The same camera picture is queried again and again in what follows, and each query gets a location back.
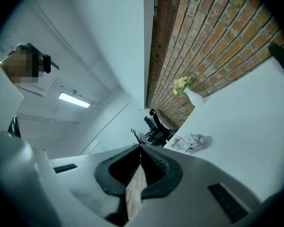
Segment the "white wall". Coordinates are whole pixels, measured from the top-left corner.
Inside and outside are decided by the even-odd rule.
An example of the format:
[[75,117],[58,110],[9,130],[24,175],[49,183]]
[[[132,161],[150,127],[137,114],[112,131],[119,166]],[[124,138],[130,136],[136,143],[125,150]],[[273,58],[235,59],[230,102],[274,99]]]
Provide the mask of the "white wall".
[[209,96],[176,135],[200,133],[206,159],[261,201],[284,186],[284,71],[274,58]]
[[100,150],[111,150],[137,143],[131,128],[136,130],[142,140],[145,140],[144,135],[149,130],[144,121],[145,116],[145,111],[139,109],[136,101],[118,87],[112,96],[97,107],[97,111],[88,114],[69,131],[60,146],[47,151],[48,157],[61,158],[81,153],[88,154],[93,147],[96,148],[93,141],[98,140],[101,145]]
[[154,0],[73,0],[119,85],[144,108]]

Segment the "black rubber seal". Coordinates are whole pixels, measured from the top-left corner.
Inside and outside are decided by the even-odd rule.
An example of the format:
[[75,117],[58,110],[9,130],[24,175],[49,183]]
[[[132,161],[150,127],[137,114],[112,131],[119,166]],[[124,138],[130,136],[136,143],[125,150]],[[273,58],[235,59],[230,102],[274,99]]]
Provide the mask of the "black rubber seal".
[[177,161],[146,144],[134,145],[101,162],[95,170],[95,179],[105,193],[124,197],[140,163],[148,186],[141,193],[142,200],[167,196],[182,179],[183,170]]
[[141,146],[141,166],[145,172],[147,188],[141,193],[141,199],[162,198],[172,192],[183,177],[180,164],[148,147]]

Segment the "crumpled paper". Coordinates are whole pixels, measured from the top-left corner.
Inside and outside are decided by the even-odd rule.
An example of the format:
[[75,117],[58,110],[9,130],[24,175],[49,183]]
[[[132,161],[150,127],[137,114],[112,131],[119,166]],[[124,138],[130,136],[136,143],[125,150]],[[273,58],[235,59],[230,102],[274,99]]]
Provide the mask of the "crumpled paper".
[[202,134],[187,134],[182,138],[176,136],[172,148],[192,153],[201,149],[203,147],[203,143],[204,139]]

